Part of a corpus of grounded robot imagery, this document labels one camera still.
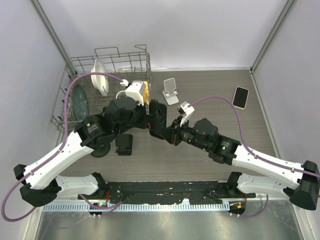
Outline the black round base stand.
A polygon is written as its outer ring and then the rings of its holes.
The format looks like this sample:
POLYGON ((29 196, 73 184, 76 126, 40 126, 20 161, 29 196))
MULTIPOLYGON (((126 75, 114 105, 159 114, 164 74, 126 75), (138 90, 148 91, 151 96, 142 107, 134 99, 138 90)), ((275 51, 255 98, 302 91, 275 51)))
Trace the black round base stand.
POLYGON ((104 145, 98 147, 93 152, 91 152, 90 155, 95 158, 102 158, 109 153, 110 149, 111 149, 111 144, 105 143, 104 145))

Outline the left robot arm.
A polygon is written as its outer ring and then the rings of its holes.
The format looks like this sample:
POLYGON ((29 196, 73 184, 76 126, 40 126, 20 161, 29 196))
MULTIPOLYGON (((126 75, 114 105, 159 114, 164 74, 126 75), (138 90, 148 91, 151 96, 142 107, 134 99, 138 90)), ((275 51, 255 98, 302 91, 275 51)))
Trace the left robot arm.
POLYGON ((158 138, 167 124, 167 106, 156 99, 149 107, 139 105, 133 98, 121 96, 112 100, 99 114, 90 115, 80 122, 63 142, 31 165, 18 164, 14 168, 24 201, 33 207, 42 207, 57 197, 88 196, 102 199, 107 183, 102 175, 94 172, 83 177, 61 176, 66 168, 86 155, 105 156, 111 143, 130 129, 148 129, 158 138))

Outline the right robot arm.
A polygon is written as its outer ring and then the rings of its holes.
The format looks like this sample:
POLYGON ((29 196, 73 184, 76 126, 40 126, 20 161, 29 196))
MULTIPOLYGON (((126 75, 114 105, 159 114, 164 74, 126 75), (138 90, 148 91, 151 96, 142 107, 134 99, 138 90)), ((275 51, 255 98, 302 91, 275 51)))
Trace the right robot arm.
POLYGON ((260 176, 231 173, 226 184, 226 193, 233 198, 240 194, 259 193, 285 197, 297 207, 314 211, 320 192, 320 176, 316 163, 290 162, 249 147, 239 141, 219 134, 218 128, 203 118, 193 127, 176 119, 170 126, 165 123, 147 124, 149 133, 169 144, 177 146, 185 142, 208 153, 219 164, 249 169, 260 176))

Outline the black folding phone stand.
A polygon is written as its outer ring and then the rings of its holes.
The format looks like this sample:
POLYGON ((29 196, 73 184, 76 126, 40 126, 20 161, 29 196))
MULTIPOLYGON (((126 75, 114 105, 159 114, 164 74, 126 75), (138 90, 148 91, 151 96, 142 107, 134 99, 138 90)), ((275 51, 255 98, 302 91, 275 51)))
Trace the black folding phone stand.
POLYGON ((116 153, 119 156, 131 156, 133 149, 133 135, 122 134, 115 139, 116 153))

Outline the black phone pink case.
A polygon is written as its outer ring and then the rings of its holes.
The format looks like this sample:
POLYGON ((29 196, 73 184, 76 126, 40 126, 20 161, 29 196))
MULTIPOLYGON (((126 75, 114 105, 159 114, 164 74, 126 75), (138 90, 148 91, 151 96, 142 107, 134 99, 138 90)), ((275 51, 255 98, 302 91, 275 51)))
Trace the black phone pink case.
POLYGON ((237 86, 232 98, 233 106, 238 109, 244 110, 247 106, 249 92, 250 91, 247 88, 237 86))

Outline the white folding phone stand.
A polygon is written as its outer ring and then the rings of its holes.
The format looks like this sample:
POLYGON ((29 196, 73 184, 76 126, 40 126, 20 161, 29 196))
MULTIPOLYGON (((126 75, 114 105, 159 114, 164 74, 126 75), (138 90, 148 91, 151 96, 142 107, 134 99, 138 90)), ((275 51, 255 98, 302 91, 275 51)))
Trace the white folding phone stand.
POLYGON ((178 92, 176 91, 176 80, 175 78, 169 78, 163 81, 164 90, 162 94, 169 106, 177 104, 179 99, 177 97, 178 92))

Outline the black phone clear case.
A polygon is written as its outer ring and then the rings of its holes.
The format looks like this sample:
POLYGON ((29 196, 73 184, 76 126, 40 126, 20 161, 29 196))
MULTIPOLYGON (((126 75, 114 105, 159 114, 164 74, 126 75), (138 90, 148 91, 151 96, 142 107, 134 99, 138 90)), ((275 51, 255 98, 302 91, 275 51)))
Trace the black phone clear case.
POLYGON ((111 144, 105 143, 99 148, 99 150, 100 150, 100 152, 107 154, 110 151, 110 148, 111 148, 111 144))

